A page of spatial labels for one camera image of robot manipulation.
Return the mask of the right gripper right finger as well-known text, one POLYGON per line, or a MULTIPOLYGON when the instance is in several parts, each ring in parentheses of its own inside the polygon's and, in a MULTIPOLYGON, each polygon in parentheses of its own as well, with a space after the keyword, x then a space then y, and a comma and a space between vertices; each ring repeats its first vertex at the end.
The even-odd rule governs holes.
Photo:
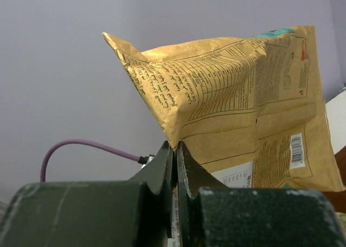
POLYGON ((181 246, 345 246, 327 198, 313 189, 229 188, 177 148, 181 246))

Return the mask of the tan paper snack bag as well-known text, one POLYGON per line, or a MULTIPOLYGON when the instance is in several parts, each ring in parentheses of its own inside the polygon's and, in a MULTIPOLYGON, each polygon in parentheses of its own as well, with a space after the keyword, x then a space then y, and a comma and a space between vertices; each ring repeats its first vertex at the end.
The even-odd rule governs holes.
POLYGON ((170 146, 228 186, 343 191, 330 139, 315 28, 281 28, 139 51, 113 49, 170 146))

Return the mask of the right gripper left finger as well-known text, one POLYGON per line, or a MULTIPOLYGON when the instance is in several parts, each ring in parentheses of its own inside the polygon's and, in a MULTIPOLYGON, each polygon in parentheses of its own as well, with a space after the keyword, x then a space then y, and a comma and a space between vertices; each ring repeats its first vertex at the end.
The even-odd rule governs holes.
POLYGON ((126 181, 28 184, 1 221, 1 246, 166 246, 172 190, 168 142, 126 181))

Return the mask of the red paper bag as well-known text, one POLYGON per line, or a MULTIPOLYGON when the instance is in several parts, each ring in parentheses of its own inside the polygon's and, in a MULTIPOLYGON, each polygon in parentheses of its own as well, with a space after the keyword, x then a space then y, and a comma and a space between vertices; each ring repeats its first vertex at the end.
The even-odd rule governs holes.
MULTIPOLYGON (((343 184, 345 184, 345 147, 341 149, 336 155, 336 163, 340 171, 341 179, 343 184)), ((340 192, 323 192, 329 202, 333 205, 336 212, 345 213, 346 211, 346 195, 345 191, 340 192)))

